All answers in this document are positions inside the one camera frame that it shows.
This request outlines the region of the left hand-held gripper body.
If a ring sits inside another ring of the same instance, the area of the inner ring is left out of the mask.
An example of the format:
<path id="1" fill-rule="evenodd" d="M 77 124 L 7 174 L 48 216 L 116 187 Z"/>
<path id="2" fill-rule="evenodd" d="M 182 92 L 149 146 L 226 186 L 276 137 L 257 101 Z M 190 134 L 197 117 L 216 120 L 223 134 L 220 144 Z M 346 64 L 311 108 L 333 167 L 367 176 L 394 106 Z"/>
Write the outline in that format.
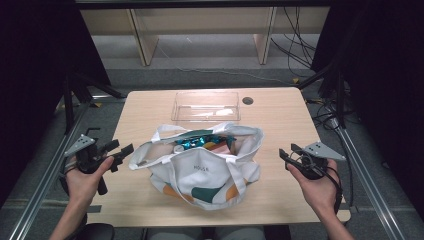
<path id="1" fill-rule="evenodd" d="M 64 174 L 77 169 L 84 174 L 95 173 L 107 159 L 108 150 L 96 145 L 97 141 L 81 134 L 78 139 L 65 151 Z"/>

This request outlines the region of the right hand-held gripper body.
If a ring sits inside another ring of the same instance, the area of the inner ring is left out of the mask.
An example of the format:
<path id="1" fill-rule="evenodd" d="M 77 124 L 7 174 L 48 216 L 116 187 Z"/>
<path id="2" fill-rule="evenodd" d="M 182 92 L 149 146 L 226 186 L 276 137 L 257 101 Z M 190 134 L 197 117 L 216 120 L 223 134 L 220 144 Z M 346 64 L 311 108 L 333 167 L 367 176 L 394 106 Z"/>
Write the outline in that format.
<path id="1" fill-rule="evenodd" d="M 299 170 L 307 179 L 317 180 L 327 172 L 328 160 L 345 160 L 346 157 L 318 141 L 301 147 L 304 154 L 300 157 Z"/>

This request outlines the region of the blue potato chip bag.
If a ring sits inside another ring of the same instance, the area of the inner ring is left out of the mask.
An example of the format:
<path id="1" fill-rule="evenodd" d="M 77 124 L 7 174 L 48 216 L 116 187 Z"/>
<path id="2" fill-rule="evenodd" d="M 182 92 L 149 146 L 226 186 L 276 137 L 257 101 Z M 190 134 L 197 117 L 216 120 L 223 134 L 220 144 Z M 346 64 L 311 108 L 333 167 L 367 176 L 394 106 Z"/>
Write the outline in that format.
<path id="1" fill-rule="evenodd" d="M 174 150 L 184 151 L 198 147 L 202 147 L 210 151 L 216 150 L 220 147 L 226 147 L 228 150 L 230 150 L 235 141 L 235 137 L 227 135 L 210 134 L 195 136 L 186 139 L 176 140 L 176 146 L 174 147 Z"/>

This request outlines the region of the white patterned tote bag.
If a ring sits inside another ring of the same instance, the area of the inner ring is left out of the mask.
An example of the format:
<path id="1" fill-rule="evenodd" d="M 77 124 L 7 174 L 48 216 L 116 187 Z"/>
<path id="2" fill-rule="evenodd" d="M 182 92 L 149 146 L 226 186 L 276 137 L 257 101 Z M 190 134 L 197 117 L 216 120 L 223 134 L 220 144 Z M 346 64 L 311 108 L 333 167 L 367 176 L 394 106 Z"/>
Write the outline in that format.
<path id="1" fill-rule="evenodd" d="M 234 154 L 216 154 L 202 147 L 174 150 L 176 140 L 210 134 L 235 137 Z M 134 151 L 129 168 L 149 169 L 152 185 L 164 194 L 204 210 L 224 209 L 241 202 L 247 186 L 259 180 L 260 165 L 254 156 L 263 139 L 260 128 L 232 122 L 200 130 L 165 124 Z"/>

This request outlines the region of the clear plastic storage box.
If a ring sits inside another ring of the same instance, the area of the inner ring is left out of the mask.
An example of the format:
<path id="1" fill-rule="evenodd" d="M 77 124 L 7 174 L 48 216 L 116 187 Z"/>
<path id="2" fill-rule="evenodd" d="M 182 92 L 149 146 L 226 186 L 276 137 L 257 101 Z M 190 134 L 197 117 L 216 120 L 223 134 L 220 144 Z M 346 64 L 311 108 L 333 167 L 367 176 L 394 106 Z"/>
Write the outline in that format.
<path id="1" fill-rule="evenodd" d="M 239 121 L 239 94 L 209 90 L 177 92 L 171 119 L 178 122 Z"/>

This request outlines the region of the person's left hand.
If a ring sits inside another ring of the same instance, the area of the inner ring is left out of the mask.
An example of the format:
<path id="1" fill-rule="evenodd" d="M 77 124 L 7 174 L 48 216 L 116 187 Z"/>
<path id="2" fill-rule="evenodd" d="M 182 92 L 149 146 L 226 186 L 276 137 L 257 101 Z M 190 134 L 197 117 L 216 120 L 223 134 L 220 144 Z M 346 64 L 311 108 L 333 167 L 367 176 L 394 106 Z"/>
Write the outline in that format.
<path id="1" fill-rule="evenodd" d="M 109 170 L 113 161 L 113 157 L 107 157 L 99 168 L 91 174 L 85 174 L 78 169 L 68 171 L 66 182 L 69 191 L 69 204 L 88 207 L 97 192 L 100 179 Z"/>

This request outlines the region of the person's right hand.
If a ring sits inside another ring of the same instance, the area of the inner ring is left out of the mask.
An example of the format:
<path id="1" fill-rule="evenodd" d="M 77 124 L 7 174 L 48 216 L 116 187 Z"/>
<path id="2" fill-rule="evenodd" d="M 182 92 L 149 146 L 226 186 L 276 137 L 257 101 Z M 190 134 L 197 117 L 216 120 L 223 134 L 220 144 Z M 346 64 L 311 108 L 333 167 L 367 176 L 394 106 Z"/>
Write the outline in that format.
<path id="1" fill-rule="evenodd" d="M 306 202 L 317 215 L 336 216 L 334 206 L 337 190 L 328 177 L 309 180 L 291 164 L 288 165 L 288 171 L 299 183 Z"/>

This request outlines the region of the black metal stand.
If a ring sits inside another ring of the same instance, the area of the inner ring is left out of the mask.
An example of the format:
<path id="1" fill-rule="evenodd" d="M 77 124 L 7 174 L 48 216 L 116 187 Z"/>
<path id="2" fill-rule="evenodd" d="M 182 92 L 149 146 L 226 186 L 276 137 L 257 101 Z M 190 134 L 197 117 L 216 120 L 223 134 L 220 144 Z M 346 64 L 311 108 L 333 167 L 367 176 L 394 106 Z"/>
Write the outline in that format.
<path id="1" fill-rule="evenodd" d="M 63 98 L 66 116 L 65 133 L 69 133 L 75 125 L 72 97 L 76 96 L 80 103 L 89 103 L 94 99 L 88 89 L 89 86 L 94 86 L 95 88 L 117 99 L 126 98 L 125 94 L 120 93 L 111 86 L 100 83 L 85 74 L 78 72 L 69 73 L 63 81 Z"/>
<path id="2" fill-rule="evenodd" d="M 314 82 L 322 80 L 318 94 L 320 97 L 329 98 L 335 96 L 336 110 L 335 116 L 342 128 L 345 127 L 344 122 L 344 79 L 340 70 L 340 66 L 336 63 L 330 63 L 320 71 L 316 72 L 306 80 L 302 80 L 297 88 L 302 90 Z"/>

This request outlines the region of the grey tape strip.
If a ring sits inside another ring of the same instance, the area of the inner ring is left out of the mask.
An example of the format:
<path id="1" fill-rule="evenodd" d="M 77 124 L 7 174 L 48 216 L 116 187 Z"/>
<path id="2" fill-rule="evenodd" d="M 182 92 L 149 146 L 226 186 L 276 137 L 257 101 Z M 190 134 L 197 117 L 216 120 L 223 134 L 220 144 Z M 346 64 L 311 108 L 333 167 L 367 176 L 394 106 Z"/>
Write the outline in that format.
<path id="1" fill-rule="evenodd" d="M 354 205 L 350 206 L 348 203 L 341 203 L 334 206 L 335 213 L 338 214 L 341 211 L 350 211 L 351 213 L 357 213 L 358 208 Z"/>

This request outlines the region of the dark curtain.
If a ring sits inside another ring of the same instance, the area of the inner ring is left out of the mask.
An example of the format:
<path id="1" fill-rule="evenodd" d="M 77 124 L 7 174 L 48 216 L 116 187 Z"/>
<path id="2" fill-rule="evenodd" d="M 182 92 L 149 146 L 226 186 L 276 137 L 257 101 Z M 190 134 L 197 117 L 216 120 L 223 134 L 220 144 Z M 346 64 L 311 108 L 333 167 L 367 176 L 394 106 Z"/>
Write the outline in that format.
<path id="1" fill-rule="evenodd" d="M 110 83 L 76 0 L 0 0 L 0 207 L 74 72 Z"/>
<path id="2" fill-rule="evenodd" d="M 363 9 L 342 74 L 363 124 L 424 218 L 424 0 L 336 0 L 312 69 L 330 62 Z"/>

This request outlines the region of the person's grey trousers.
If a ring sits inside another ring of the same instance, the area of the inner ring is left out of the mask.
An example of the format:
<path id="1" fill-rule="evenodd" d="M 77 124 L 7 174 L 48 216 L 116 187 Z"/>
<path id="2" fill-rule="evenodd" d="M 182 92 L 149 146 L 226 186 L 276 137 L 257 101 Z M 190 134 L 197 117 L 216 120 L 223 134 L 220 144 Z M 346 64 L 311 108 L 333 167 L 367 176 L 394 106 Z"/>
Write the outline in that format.
<path id="1" fill-rule="evenodd" d="M 189 228 L 151 228 L 147 230 L 146 240 L 205 240 L 200 227 Z M 262 226 L 217 227 L 212 240 L 266 240 Z"/>

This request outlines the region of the light wooden bench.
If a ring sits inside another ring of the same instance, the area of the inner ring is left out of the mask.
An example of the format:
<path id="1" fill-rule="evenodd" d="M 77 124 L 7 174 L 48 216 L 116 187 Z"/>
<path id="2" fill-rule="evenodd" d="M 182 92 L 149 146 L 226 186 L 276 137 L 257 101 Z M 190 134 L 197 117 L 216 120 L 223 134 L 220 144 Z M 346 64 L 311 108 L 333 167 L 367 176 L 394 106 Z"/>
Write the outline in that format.
<path id="1" fill-rule="evenodd" d="M 258 61 L 267 62 L 270 38 L 292 34 L 319 34 L 327 19 L 327 7 L 232 7 L 83 10 L 92 35 L 132 35 L 144 66 L 151 64 L 161 35 L 250 34 Z"/>

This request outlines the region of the aluminium frame rail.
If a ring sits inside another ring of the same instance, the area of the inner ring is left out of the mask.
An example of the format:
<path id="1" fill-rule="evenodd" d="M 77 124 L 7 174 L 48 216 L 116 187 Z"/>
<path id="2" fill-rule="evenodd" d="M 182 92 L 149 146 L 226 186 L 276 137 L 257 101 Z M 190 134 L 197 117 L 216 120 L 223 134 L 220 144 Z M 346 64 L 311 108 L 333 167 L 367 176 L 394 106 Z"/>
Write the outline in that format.
<path id="1" fill-rule="evenodd" d="M 367 170 L 367 167 L 348 134 L 348 131 L 343 128 L 336 119 L 331 121 L 331 125 L 336 129 L 337 134 L 341 137 L 341 142 L 346 147 L 350 163 L 358 175 L 359 181 L 364 187 L 364 190 L 389 239 L 406 240 L 395 215 L 390 210 L 387 202 L 384 200 L 381 192 L 377 188 L 375 181 Z"/>
<path id="2" fill-rule="evenodd" d="M 10 227 L 0 240 L 25 240 L 50 189 L 57 184 L 66 149 L 80 135 L 78 127 L 90 108 L 88 103 L 72 103 L 74 120 L 66 128 L 66 110 L 59 104 L 35 151 L 11 194 L 1 208 L 0 220 Z"/>

